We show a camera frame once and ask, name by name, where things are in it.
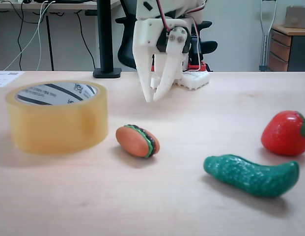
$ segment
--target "crutch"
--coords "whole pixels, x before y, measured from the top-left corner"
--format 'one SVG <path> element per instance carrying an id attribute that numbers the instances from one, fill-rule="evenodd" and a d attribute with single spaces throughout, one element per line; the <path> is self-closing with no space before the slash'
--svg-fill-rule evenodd
<path id="1" fill-rule="evenodd" d="M 269 27 L 268 31 L 265 31 L 264 24 L 262 20 L 262 6 L 264 1 L 274 1 L 275 4 L 275 12 L 274 17 L 272 19 L 271 25 Z M 268 61 L 268 48 L 269 48 L 269 34 L 272 28 L 272 25 L 274 24 L 275 17 L 276 17 L 276 11 L 277 11 L 277 0 L 261 0 L 261 6 L 260 6 L 260 23 L 261 23 L 261 29 L 262 29 L 262 35 L 263 35 L 263 41 L 262 41 L 262 52 L 261 52 L 261 60 L 260 60 L 260 71 L 267 71 L 267 61 Z"/>

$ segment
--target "tape roll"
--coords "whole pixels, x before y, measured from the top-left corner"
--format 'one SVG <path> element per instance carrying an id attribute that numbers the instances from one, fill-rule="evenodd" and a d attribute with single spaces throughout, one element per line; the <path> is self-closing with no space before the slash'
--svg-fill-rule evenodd
<path id="1" fill-rule="evenodd" d="M 6 102 L 12 141 L 26 152 L 75 152 L 108 134 L 107 92 L 95 83 L 36 83 L 9 92 Z"/>

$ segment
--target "drawer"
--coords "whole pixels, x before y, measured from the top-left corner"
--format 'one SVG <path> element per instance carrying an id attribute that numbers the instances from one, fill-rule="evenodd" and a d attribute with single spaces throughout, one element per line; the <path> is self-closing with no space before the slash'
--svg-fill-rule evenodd
<path id="1" fill-rule="evenodd" d="M 292 41 L 291 36 L 285 35 L 275 30 L 271 30 L 271 38 L 286 46 L 291 46 L 291 41 Z"/>
<path id="2" fill-rule="evenodd" d="M 288 64 L 273 53 L 269 54 L 268 67 L 272 71 L 288 71 Z"/>
<path id="3" fill-rule="evenodd" d="M 284 61 L 289 61 L 290 47 L 275 40 L 271 40 L 270 51 Z"/>

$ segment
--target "toy strawberry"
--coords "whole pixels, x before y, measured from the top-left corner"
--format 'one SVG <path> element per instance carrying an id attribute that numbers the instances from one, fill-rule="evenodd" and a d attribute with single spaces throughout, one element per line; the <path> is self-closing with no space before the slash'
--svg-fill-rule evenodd
<path id="1" fill-rule="evenodd" d="M 305 152 L 305 118 L 299 112 L 278 113 L 265 128 L 261 143 L 280 155 L 296 156 Z"/>

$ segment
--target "toy cucumber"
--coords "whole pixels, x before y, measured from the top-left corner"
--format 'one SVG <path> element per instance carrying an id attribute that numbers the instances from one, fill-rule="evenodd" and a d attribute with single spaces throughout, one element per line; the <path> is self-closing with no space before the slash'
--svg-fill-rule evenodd
<path id="1" fill-rule="evenodd" d="M 262 166 L 235 155 L 207 157 L 204 169 L 214 178 L 260 197 L 279 197 L 299 179 L 299 164 Z"/>

